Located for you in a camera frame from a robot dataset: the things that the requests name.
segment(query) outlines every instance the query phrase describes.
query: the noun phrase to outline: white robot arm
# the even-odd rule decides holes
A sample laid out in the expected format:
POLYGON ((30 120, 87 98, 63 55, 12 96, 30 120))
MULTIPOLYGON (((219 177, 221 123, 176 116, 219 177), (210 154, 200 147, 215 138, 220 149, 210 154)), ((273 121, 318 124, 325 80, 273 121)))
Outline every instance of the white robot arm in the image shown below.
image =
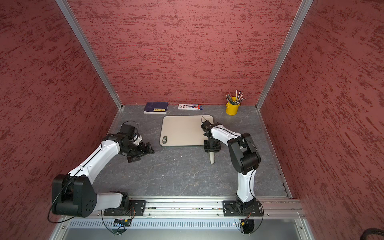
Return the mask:
POLYGON ((151 144, 148 142, 145 145, 141 140, 136 128, 123 124, 117 134, 108 134, 79 166, 66 175, 57 175, 52 184, 52 212, 77 217, 87 217, 93 211, 102 209, 114 209, 115 215, 129 212, 128 193, 96 194, 92 184, 115 155, 124 155, 128 162, 135 162, 146 154, 154 153, 151 144))
POLYGON ((239 213, 247 213, 256 203, 253 184, 256 169, 261 161, 252 137, 248 133, 235 133, 218 122, 202 122, 201 128, 208 137, 208 140, 204 141, 204 150, 209 153, 211 163, 214 153, 221 149, 221 142, 228 146, 232 165, 238 172, 236 207, 239 213))

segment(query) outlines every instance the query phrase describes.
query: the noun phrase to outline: yellow bucket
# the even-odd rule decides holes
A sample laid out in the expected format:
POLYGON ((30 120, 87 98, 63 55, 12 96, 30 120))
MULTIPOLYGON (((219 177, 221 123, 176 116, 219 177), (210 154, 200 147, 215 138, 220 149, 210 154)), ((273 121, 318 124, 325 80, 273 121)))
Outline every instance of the yellow bucket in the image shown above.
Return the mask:
MULTIPOLYGON (((236 101, 237 98, 236 97, 232 97, 232 101, 236 101)), ((237 105, 232 105, 230 103, 227 103, 226 104, 227 106, 227 109, 225 110, 225 112, 228 114, 228 115, 236 115, 237 114, 237 109, 239 109, 239 106, 240 104, 237 104, 237 105)))

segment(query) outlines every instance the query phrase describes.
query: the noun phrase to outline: red wall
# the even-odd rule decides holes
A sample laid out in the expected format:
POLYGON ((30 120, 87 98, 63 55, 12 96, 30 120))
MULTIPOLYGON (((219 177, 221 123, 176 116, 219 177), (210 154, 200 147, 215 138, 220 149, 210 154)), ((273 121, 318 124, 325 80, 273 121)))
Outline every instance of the red wall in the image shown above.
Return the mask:
POLYGON ((256 104, 301 0, 68 2, 123 104, 256 104))
POLYGON ((1 239, 47 239, 51 183, 117 108, 54 0, 0 3, 1 239))
POLYGON ((383 14, 315 0, 261 109, 316 240, 384 229, 383 14))

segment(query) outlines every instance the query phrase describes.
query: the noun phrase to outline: white plastic part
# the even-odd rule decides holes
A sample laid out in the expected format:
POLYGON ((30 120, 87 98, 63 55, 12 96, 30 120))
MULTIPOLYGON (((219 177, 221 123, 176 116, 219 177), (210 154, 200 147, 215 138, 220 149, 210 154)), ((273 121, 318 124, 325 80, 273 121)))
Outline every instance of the white plastic part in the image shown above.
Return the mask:
POLYGON ((253 199, 253 196, 255 195, 253 191, 255 174, 256 170, 249 171, 246 175, 243 175, 240 172, 237 173, 239 184, 237 188, 237 196, 242 202, 249 202, 253 199))
POLYGON ((141 140, 143 140, 143 137, 142 137, 142 136, 138 137, 138 138, 136 139, 136 141, 133 142, 133 144, 139 145, 139 143, 141 142, 141 140))
POLYGON ((217 125, 211 129, 212 137, 228 145, 228 140, 237 138, 241 134, 226 129, 223 125, 217 125))
POLYGON ((113 209, 119 207, 122 201, 122 194, 118 192, 109 192, 97 194, 96 207, 94 212, 103 209, 113 209))
POLYGON ((69 175, 74 176, 80 170, 76 176, 85 175, 93 184, 96 176, 119 151, 120 146, 117 142, 106 140, 84 162, 70 171, 69 175))
POLYGON ((214 152, 209 152, 209 160, 211 161, 211 164, 215 163, 215 153, 214 152))

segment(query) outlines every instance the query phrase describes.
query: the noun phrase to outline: package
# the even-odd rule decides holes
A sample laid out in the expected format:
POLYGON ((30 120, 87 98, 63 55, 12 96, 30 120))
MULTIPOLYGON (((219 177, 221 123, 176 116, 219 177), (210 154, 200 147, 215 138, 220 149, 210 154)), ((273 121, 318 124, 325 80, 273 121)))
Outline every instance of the package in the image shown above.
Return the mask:
POLYGON ((199 104, 179 104, 179 109, 182 109, 182 110, 203 110, 203 107, 199 104))

